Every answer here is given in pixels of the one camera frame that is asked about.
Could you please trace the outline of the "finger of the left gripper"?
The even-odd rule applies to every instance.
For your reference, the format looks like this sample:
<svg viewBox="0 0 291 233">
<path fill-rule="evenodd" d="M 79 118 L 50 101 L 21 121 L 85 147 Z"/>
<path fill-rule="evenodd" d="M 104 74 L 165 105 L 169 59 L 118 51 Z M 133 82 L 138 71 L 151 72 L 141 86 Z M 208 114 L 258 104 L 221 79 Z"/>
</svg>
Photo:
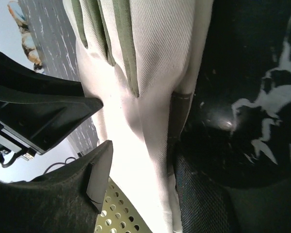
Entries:
<svg viewBox="0 0 291 233">
<path fill-rule="evenodd" d="M 103 107 L 80 82 L 36 73 L 0 52 L 0 134 L 44 154 Z"/>
</svg>

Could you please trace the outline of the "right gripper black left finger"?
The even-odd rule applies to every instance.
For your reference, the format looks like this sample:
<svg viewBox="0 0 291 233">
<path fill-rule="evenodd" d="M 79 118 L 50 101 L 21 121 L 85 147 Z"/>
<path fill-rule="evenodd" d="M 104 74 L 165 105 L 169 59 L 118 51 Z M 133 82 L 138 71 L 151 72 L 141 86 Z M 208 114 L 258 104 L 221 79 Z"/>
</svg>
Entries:
<svg viewBox="0 0 291 233">
<path fill-rule="evenodd" d="M 87 155 L 32 181 L 0 182 L 0 233 L 92 233 L 113 158 L 105 141 Z"/>
</svg>

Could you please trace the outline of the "grey cuffed glove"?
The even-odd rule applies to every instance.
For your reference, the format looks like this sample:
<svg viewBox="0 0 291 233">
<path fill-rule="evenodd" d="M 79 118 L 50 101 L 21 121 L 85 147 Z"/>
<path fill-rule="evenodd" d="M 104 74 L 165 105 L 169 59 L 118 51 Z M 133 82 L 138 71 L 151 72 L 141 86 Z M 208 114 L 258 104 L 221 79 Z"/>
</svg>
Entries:
<svg viewBox="0 0 291 233">
<path fill-rule="evenodd" d="M 113 142 L 111 179 L 154 233 L 182 224 L 172 145 L 187 119 L 211 0 L 65 0 L 80 81 L 103 108 L 98 141 Z"/>
</svg>

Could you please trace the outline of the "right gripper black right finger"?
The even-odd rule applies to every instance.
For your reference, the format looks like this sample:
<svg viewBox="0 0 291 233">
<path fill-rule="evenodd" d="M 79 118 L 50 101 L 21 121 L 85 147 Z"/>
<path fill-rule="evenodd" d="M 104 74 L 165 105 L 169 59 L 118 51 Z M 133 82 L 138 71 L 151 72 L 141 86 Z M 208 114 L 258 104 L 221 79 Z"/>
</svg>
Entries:
<svg viewBox="0 0 291 233">
<path fill-rule="evenodd" d="M 291 233 L 291 179 L 263 187 L 220 186 L 183 156 L 174 159 L 185 233 Z"/>
</svg>

